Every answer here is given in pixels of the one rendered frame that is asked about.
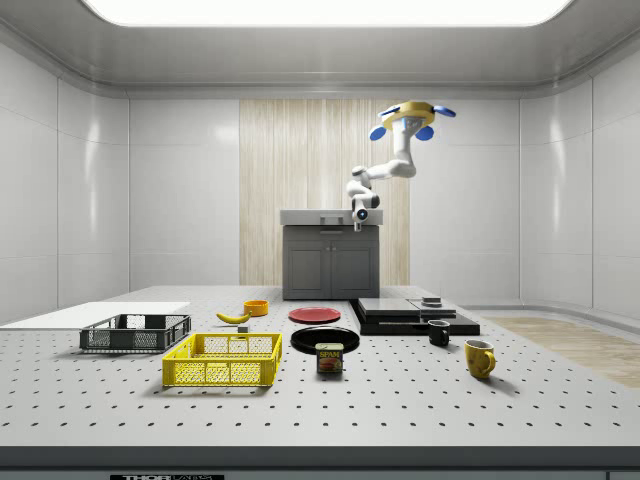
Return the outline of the grey cabinet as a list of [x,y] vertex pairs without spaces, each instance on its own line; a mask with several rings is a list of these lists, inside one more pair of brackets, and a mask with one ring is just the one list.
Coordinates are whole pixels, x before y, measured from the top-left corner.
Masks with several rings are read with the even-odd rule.
[[349,209],[282,209],[280,223],[285,300],[379,295],[382,210],[371,210],[359,231]]

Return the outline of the red plate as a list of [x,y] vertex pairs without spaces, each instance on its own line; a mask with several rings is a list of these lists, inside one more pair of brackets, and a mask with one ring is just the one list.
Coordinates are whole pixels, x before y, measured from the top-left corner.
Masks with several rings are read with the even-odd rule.
[[329,307],[302,307],[289,312],[288,318],[301,324],[328,324],[341,318],[341,313]]

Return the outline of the black stove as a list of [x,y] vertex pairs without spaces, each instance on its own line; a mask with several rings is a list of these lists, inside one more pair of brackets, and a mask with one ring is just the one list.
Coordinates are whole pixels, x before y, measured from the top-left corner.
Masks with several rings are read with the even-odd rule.
[[360,298],[350,301],[362,335],[427,335],[429,320],[450,323],[451,335],[479,335],[480,325],[448,304],[420,299]]

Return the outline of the black plate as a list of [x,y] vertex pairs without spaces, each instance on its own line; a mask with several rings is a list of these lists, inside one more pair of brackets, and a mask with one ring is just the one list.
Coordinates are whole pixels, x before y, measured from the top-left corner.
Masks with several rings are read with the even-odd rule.
[[295,331],[291,335],[291,345],[300,352],[314,355],[318,343],[341,343],[344,352],[358,348],[360,337],[354,331],[330,326],[309,327]]

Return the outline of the flat-sided can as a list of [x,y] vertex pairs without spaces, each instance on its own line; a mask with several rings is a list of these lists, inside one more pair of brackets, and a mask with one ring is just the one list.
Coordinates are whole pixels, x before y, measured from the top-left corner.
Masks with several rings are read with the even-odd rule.
[[343,371],[342,343],[317,343],[315,345],[317,372],[341,373]]

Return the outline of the yellow mug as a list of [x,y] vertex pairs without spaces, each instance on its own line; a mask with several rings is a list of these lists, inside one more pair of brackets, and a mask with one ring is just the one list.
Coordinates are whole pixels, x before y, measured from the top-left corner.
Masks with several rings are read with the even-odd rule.
[[494,346],[486,341],[469,339],[464,350],[470,374],[479,379],[488,378],[496,366]]

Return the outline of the yellow basket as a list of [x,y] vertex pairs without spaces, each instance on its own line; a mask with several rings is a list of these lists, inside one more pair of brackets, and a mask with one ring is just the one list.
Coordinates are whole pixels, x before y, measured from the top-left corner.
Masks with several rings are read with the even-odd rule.
[[270,386],[280,333],[194,333],[162,358],[165,386]]

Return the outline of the dark grey basket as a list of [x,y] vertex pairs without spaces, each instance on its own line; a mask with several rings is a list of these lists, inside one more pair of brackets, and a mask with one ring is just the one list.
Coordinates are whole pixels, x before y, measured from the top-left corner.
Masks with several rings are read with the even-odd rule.
[[187,336],[191,317],[119,314],[80,331],[80,348],[92,352],[163,352]]

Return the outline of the white board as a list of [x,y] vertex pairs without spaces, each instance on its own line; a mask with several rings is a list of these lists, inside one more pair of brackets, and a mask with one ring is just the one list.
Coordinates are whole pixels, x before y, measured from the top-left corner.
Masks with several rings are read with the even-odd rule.
[[170,314],[189,302],[89,302],[0,326],[0,329],[82,329],[118,314]]

